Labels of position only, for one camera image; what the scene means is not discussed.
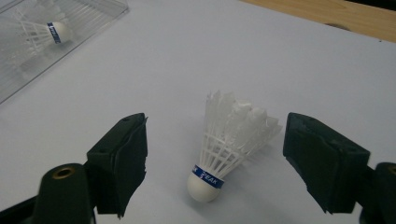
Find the white tabletop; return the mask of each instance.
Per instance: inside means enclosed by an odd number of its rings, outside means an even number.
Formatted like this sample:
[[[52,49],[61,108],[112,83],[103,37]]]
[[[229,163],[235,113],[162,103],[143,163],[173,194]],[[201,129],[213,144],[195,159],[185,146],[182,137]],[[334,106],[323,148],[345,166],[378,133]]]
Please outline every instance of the white tabletop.
[[[130,11],[0,105],[0,210],[49,169],[83,163],[121,118],[148,116],[147,175],[105,223],[358,223],[324,214],[282,156],[284,130],[225,177],[213,203],[186,190],[205,98],[234,91],[286,125],[321,120],[396,161],[396,44],[232,0],[130,0]]]

